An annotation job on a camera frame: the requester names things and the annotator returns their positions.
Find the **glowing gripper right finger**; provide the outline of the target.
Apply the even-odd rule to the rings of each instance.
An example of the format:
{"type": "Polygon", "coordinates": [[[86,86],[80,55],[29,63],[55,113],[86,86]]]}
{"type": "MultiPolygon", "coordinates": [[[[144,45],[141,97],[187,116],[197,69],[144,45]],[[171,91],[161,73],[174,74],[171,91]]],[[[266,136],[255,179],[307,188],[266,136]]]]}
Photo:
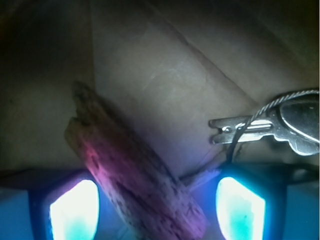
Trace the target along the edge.
{"type": "Polygon", "coordinates": [[[215,193],[226,240],[318,240],[318,167],[235,164],[222,169],[215,193]]]}

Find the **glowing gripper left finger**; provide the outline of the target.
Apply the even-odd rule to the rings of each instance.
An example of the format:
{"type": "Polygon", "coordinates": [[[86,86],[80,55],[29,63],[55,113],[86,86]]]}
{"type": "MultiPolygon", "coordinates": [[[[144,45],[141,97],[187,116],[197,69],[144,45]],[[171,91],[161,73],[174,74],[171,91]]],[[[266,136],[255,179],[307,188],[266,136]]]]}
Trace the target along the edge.
{"type": "Polygon", "coordinates": [[[99,215],[99,188],[87,170],[0,172],[2,240],[92,240],[99,215]]]}

